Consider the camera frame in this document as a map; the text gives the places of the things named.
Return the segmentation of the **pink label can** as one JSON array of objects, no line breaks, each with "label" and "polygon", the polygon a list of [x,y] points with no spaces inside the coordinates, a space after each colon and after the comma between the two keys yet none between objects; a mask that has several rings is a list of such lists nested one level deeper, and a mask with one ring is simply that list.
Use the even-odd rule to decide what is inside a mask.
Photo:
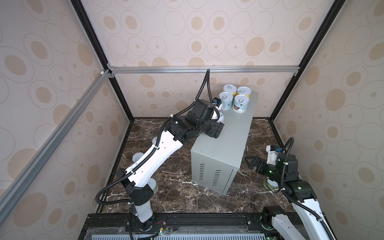
[{"label": "pink label can", "polygon": [[223,113],[220,112],[220,116],[219,116],[219,119],[217,120],[218,123],[224,123],[224,120],[225,120],[225,116]]}]

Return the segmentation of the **light blue label can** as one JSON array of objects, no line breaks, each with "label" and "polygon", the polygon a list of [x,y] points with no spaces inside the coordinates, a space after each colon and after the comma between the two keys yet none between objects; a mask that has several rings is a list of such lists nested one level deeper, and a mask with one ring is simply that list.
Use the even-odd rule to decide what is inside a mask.
[{"label": "light blue label can", "polygon": [[222,102],[222,111],[227,111],[232,108],[234,95],[228,92],[222,92],[219,94],[219,98]]}]

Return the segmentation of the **teal label can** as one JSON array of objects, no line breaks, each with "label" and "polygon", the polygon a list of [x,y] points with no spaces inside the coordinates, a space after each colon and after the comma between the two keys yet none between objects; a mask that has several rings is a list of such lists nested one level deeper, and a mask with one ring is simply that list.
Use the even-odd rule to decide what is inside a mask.
[{"label": "teal label can", "polygon": [[237,95],[234,98],[233,110],[236,113],[245,113],[249,105],[250,98],[245,95]]}]

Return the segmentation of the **yellow orange label can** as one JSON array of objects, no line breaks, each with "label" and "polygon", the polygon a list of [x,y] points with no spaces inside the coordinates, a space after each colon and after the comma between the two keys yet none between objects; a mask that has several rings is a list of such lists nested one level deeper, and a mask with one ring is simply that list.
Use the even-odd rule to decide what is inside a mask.
[{"label": "yellow orange label can", "polygon": [[252,90],[248,87],[239,87],[237,89],[237,95],[244,95],[250,98],[252,95]]}]

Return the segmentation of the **brown label can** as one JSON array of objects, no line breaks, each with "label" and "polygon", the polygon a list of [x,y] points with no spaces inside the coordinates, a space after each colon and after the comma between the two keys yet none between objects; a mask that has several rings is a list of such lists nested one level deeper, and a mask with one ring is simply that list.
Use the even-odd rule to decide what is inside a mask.
[{"label": "brown label can", "polygon": [[152,144],[153,144],[153,145],[156,145],[156,144],[157,144],[157,138],[158,138],[158,137],[154,137],[154,138],[152,139]]}]

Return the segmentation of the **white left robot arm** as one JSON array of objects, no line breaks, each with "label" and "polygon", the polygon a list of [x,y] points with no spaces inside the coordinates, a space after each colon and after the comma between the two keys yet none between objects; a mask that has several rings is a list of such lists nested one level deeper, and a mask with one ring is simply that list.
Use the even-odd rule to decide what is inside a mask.
[{"label": "white left robot arm", "polygon": [[185,116],[172,115],[161,127],[156,142],[126,170],[118,170],[137,220],[146,225],[153,221],[150,199],[155,193],[157,183],[153,174],[174,152],[187,142],[206,134],[217,139],[224,128],[220,122],[222,101],[214,98],[212,102],[197,99]]}]

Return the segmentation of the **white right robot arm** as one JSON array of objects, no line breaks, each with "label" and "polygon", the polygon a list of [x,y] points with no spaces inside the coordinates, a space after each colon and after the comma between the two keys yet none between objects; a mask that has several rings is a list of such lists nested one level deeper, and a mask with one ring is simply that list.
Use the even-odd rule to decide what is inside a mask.
[{"label": "white right robot arm", "polygon": [[[288,153],[273,153],[272,162],[259,157],[246,157],[250,170],[267,177],[264,186],[270,192],[281,192],[299,215],[311,240],[334,240],[311,185],[300,179],[298,161]],[[303,235],[293,226],[279,206],[264,207],[262,227],[276,230],[285,240],[303,240]]]}]

